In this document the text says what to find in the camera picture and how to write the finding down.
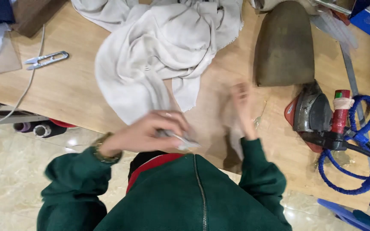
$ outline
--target white cable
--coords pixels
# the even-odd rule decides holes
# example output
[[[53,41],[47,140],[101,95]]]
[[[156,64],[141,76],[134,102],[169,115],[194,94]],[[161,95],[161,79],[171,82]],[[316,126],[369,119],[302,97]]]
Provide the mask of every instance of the white cable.
[[[42,47],[44,46],[44,37],[45,37],[45,24],[42,26],[41,46],[39,48],[38,56],[41,56],[41,53],[42,53]],[[6,115],[4,118],[1,118],[0,122],[5,120],[6,118],[8,118],[10,115],[12,115],[13,112],[18,108],[18,106],[22,102],[22,99],[24,98],[25,94],[28,92],[29,88],[31,87],[32,80],[34,79],[34,74],[35,74],[35,69],[32,70],[32,74],[31,74],[30,80],[28,82],[28,86],[25,89],[24,93],[22,93],[22,96],[19,97],[19,100],[16,103],[15,107],[13,108],[13,110],[10,113],[8,113],[8,115]]]

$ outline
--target gold watch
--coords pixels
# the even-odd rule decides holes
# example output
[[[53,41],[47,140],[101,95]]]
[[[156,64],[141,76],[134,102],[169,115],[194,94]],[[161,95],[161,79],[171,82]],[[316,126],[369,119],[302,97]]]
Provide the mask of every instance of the gold watch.
[[[119,153],[116,153],[114,157],[104,157],[100,153],[100,146],[105,142],[106,139],[108,139],[112,135],[113,135],[112,132],[107,132],[105,135],[95,140],[94,143],[91,144],[91,146],[93,146],[95,149],[94,156],[101,162],[104,162],[107,164],[116,164],[122,157],[122,151],[120,151]]]

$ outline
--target blurred hand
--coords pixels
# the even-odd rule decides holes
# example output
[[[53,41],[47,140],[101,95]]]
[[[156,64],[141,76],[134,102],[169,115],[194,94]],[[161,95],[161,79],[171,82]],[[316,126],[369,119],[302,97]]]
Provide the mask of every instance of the blurred hand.
[[[157,137],[158,129],[172,130],[182,136],[189,130],[189,124],[178,111],[154,110],[106,139],[99,151],[105,157],[113,157],[119,150],[147,152],[177,148],[182,144],[175,137]]]
[[[238,83],[231,88],[232,102],[238,113],[241,129],[248,140],[257,139],[257,133],[252,122],[251,102],[252,95],[249,84],[246,82]]]

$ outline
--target table surface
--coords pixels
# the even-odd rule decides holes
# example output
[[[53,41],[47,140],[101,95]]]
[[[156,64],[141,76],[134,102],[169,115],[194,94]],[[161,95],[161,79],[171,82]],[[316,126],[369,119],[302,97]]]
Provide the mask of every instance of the table surface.
[[[185,112],[202,145],[193,152],[232,172],[239,171],[240,161],[227,145],[228,125],[234,118],[229,87],[237,79],[252,80],[254,49],[263,17],[244,2],[244,28],[238,39],[217,53],[202,75],[197,106]],[[359,48],[351,54],[359,92],[370,95],[370,36],[353,25],[349,28],[359,42]],[[36,70],[20,108],[102,133],[126,126],[105,102],[94,77],[96,52],[109,34],[79,15],[71,3],[66,3],[46,24],[43,54],[65,50],[70,57]],[[315,78],[332,101],[336,89],[350,89],[339,43],[314,26],[312,35]],[[32,39],[12,32],[11,39],[22,62],[37,56],[40,32]],[[17,102],[30,77],[25,68],[0,74],[0,103]],[[284,109],[300,89],[300,86],[252,87],[252,111],[254,118],[262,115],[258,130],[268,160],[275,162],[285,174],[288,189],[366,210],[370,191],[347,196],[330,189],[315,167],[319,154],[313,153],[285,120]],[[367,158],[348,150],[346,153],[351,162],[345,168],[367,176]],[[340,173],[332,165],[325,168],[334,184],[346,189],[361,186],[361,180]]]

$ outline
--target blue chair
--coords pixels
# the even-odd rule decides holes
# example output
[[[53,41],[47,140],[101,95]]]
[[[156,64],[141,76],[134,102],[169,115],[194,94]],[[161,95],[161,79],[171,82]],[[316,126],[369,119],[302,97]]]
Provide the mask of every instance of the blue chair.
[[[353,212],[341,207],[340,205],[318,199],[318,203],[323,207],[330,209],[336,214],[336,217],[342,221],[359,228],[363,231],[370,231],[370,216],[360,210],[354,210]]]

